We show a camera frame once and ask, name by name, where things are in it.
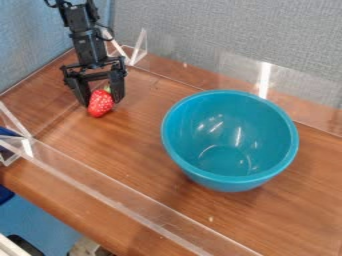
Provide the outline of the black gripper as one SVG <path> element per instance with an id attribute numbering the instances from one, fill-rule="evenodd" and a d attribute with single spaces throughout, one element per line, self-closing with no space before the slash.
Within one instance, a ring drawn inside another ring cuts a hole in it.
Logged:
<path id="1" fill-rule="evenodd" d="M 71 89 L 79 103 L 87 107 L 91 90 L 88 82 L 110 80 L 111 96 L 119 103 L 126 96 L 125 77 L 127 76 L 125 57 L 110 57 L 106 49 L 106 39 L 99 29 L 72 32 L 78 62 L 60 67 L 64 83 Z"/>

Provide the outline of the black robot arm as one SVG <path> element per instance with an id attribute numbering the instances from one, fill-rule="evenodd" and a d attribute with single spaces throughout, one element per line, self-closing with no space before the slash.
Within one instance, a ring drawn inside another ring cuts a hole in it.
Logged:
<path id="1" fill-rule="evenodd" d="M 110 95 L 115 103 L 126 96 L 125 78 L 127 76 L 126 57 L 111 57 L 107 54 L 106 43 L 110 41 L 102 35 L 103 25 L 94 0 L 74 5 L 68 0 L 56 0 L 50 8 L 58 8 L 64 26 L 70 28 L 70 38 L 78 56 L 78 63 L 63 65 L 60 70 L 64 84 L 70 87 L 79 103 L 88 106 L 91 89 L 88 83 L 107 79 L 110 82 Z"/>

